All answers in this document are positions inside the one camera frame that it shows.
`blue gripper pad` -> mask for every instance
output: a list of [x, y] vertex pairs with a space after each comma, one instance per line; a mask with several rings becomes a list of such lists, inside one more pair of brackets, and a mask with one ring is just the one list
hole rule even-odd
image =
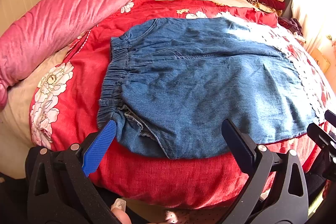
[[98, 136], [92, 142], [90, 147], [83, 155], [82, 169], [86, 176], [97, 170], [101, 159], [104, 157], [107, 149], [116, 136], [117, 125], [115, 121], [110, 120], [99, 132]]

